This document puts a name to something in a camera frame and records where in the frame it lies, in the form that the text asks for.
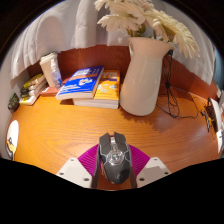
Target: cable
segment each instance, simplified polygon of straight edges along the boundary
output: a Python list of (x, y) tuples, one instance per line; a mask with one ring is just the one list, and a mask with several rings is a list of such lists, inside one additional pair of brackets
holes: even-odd
[[(159, 95), (167, 95), (167, 98), (168, 98), (168, 111), (167, 110), (165, 110), (165, 109), (163, 109), (161, 106), (159, 106), (158, 104), (156, 104), (156, 106), (157, 107), (159, 107), (162, 111), (164, 111), (165, 113), (167, 113), (167, 114), (169, 114), (171, 117), (173, 117), (173, 118), (193, 118), (193, 119), (195, 119), (195, 118), (197, 118), (198, 117), (198, 114), (199, 114), (199, 109), (198, 109), (198, 107), (197, 107), (197, 105), (195, 104), (195, 101), (193, 100), (193, 98), (192, 98), (192, 100), (193, 100), (193, 102), (194, 102), (194, 105), (195, 105), (195, 107), (196, 107), (196, 109), (197, 109), (197, 114), (196, 114), (196, 116), (180, 116), (179, 114), (180, 114), (180, 108), (179, 108), (179, 105), (178, 105), (178, 102), (177, 102), (177, 99), (176, 99), (176, 97), (174, 96), (174, 94), (172, 93), (172, 91), (171, 91), (171, 84), (170, 84), (170, 79), (171, 79), (171, 65), (172, 65), (172, 55), (173, 55), (173, 51), (172, 50), (170, 50), (169, 52), (168, 52), (168, 54), (166, 54), (165, 56), (164, 56), (164, 59), (163, 59), (163, 66), (162, 66), (162, 74), (163, 74), (163, 76), (165, 77), (165, 80), (166, 80), (166, 82), (165, 82), (165, 87), (166, 87), (166, 90), (167, 90), (167, 93), (166, 94), (159, 94)], [(168, 69), (168, 71), (167, 71), (167, 68), (166, 68), (166, 66), (165, 66), (165, 59), (167, 60), (167, 62), (169, 63), (169, 69)], [(175, 115), (175, 114), (173, 114), (172, 112), (171, 112), (171, 106), (172, 107), (175, 107), (175, 108), (177, 108), (177, 114)]]
[(201, 102), (201, 104), (204, 106), (204, 108), (206, 108), (205, 103), (203, 103), (198, 97), (194, 96), (194, 97), (192, 97), (192, 98), (193, 98), (193, 99), (197, 99), (197, 100), (199, 100), (199, 101)]

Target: wooden desk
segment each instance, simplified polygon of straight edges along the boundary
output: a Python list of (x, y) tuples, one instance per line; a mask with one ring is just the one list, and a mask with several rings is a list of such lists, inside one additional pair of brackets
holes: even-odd
[[(172, 88), (180, 115), (197, 114), (192, 94)], [(167, 107), (167, 96), (157, 103)], [(199, 109), (202, 104), (195, 99)], [(218, 159), (216, 136), (208, 132), (205, 118), (172, 118), (158, 107), (144, 117), (122, 108), (102, 109), (74, 106), (71, 100), (39, 97), (33, 106), (20, 106), (11, 117), (19, 122), (15, 161), (31, 164), (56, 174), (70, 157), (79, 157), (98, 144), (99, 137), (114, 131), (125, 135), (127, 143), (149, 157), (159, 157), (173, 173), (187, 166)], [(99, 189), (127, 189), (129, 182), (113, 185), (99, 177)]]

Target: artificial flower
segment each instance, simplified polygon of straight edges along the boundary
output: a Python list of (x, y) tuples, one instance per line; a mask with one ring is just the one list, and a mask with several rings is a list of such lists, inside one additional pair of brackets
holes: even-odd
[(172, 16), (156, 10), (152, 1), (97, 0), (94, 4), (98, 11), (105, 4), (105, 8), (109, 7), (113, 13), (98, 21), (107, 31), (120, 29), (131, 36), (143, 36), (145, 27), (151, 27), (154, 30), (154, 38), (161, 36), (160, 40), (177, 44), (179, 52), (183, 51), (186, 58), (200, 57), (198, 45), (189, 29)]

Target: book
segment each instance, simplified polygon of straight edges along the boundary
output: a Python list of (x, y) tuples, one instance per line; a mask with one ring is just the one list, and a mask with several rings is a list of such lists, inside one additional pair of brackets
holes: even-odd
[(117, 109), (119, 106), (120, 71), (105, 70), (93, 99), (75, 99), (74, 105)]
[(29, 90), (29, 96), (34, 96), (34, 95), (36, 95), (36, 93), (37, 93), (40, 89), (42, 89), (43, 86), (46, 87), (47, 80), (44, 79), (41, 83), (38, 83), (38, 84), (39, 84), (39, 85), (38, 85), (35, 89), (33, 89), (33, 90)]
[(29, 79), (27, 82), (25, 82), (25, 84), (23, 85), (23, 87), (25, 89), (27, 89), (29, 86), (35, 85), (35, 84), (43, 81), (44, 79), (45, 79), (45, 76), (43, 74), (35, 75), (31, 79)]
[(40, 81), (40, 82), (38, 82), (38, 83), (36, 83), (36, 84), (34, 84), (34, 85), (29, 86), (29, 87), (28, 87), (28, 90), (34, 90), (34, 89), (36, 89), (39, 85), (42, 84), (42, 82), (45, 82), (45, 81), (47, 81), (47, 79), (46, 79), (46, 77), (44, 76), (44, 78), (43, 78), (42, 81)]
[(95, 66), (76, 71), (55, 96), (57, 100), (93, 98), (104, 67)]
[[(62, 83), (65, 84), (68, 81), (68, 79), (65, 79)], [(57, 89), (55, 86), (47, 86), (41, 93), (41, 96), (56, 96), (59, 92), (59, 89)]]
[(45, 85), (34, 96), (21, 97), (19, 103), (21, 105), (33, 105), (39, 97), (41, 91), (45, 88)]

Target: white object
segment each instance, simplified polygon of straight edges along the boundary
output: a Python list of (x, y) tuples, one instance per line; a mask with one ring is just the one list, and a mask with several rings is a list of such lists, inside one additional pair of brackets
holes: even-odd
[(67, 0), (41, 14), (15, 41), (10, 77), (17, 77), (53, 51), (75, 48), (76, 16), (80, 0)]
[(74, 40), (76, 48), (96, 45), (98, 12), (92, 0), (81, 0), (77, 9)]
[(211, 105), (214, 109), (214, 114), (215, 114), (215, 120), (216, 120), (216, 125), (217, 125), (217, 131), (219, 131), (221, 129), (222, 126), (222, 117), (221, 117), (221, 111), (219, 108), (219, 104), (217, 101), (213, 100), (212, 98), (209, 98)]
[(55, 62), (55, 59), (51, 59), (51, 76), (56, 89), (60, 89), (62, 86), (62, 79), (60, 70)]
[(170, 174), (171, 172), (158, 157), (152, 157), (138, 174), (136, 178), (137, 187), (144, 187)]
[(91, 188), (92, 176), (77, 158), (70, 158), (56, 174), (84, 188)]
[(51, 69), (51, 60), (54, 59), (55, 63), (57, 64), (57, 54), (56, 53), (50, 53), (47, 56), (44, 56), (41, 58), (40, 60), (40, 66), (43, 70), (43, 73), (47, 79), (47, 82), (49, 84), (50, 87), (55, 86), (54, 84), (54, 80), (52, 78), (52, 69)]
[(221, 111), (222, 111), (222, 112), (224, 111), (224, 102), (223, 102), (223, 104), (221, 105)]
[(218, 153), (219, 153), (220, 150), (222, 149), (222, 130), (221, 129), (216, 133), (216, 137), (218, 141)]
[(220, 96), (220, 99), (219, 99), (219, 107), (220, 108), (224, 108), (224, 91), (221, 90), (221, 96)]
[(162, 41), (131, 37), (133, 56), (120, 93), (120, 105), (136, 116), (150, 114), (156, 106), (163, 56), (174, 47)]
[(14, 160), (14, 155), (16, 152), (17, 144), (19, 138), (19, 123), (14, 120), (10, 125), (7, 132), (6, 139), (6, 151), (11, 160)]

